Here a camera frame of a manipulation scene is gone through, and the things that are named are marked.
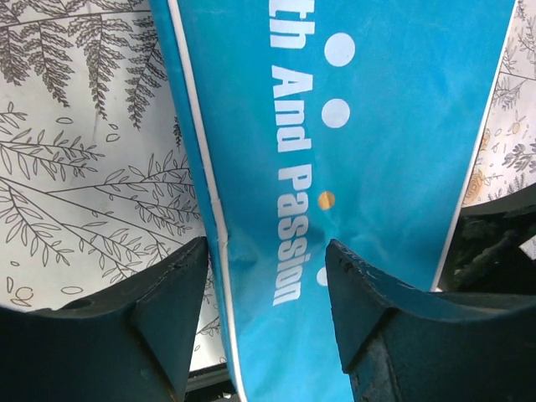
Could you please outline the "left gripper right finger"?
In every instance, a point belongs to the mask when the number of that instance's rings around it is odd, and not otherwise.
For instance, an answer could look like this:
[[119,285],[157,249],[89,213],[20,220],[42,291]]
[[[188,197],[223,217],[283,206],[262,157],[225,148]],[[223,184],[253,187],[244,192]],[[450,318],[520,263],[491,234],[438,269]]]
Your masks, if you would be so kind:
[[422,291],[337,240],[326,269],[355,400],[534,400],[533,296]]

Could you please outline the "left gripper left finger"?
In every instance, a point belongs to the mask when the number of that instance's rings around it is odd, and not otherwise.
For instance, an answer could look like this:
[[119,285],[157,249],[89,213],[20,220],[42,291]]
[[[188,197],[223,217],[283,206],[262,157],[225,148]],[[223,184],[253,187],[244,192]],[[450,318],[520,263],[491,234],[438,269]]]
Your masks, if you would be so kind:
[[2,400],[183,400],[208,262],[198,237],[59,310],[2,309]]

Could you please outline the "floral table mat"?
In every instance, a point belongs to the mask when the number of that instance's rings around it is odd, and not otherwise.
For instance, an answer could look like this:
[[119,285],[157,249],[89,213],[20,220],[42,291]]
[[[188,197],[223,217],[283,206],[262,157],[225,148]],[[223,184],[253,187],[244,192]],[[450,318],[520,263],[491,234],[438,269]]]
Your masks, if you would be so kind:
[[[197,1],[185,12],[230,204],[276,228],[281,162],[332,162],[312,124],[338,82],[413,18],[409,1]],[[158,263],[206,220],[146,1],[1,4],[1,303],[62,307]]]

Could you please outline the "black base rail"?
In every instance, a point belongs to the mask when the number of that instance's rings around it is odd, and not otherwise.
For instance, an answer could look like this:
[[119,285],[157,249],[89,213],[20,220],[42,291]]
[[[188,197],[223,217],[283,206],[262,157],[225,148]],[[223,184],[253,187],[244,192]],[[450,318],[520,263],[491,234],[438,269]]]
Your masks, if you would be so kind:
[[[507,211],[514,196],[464,208],[436,284],[443,291],[531,293],[535,220]],[[242,208],[224,246],[209,228],[211,286],[229,376],[244,401],[328,401],[348,396],[335,347],[325,252],[331,233],[303,192],[274,213]]]

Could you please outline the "blue racket cover bag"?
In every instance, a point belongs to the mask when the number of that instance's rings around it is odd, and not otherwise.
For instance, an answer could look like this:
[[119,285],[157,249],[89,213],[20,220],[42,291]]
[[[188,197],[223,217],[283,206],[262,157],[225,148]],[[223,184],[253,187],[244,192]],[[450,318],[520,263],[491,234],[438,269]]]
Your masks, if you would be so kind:
[[349,401],[338,240],[436,285],[511,1],[153,1],[243,401]]

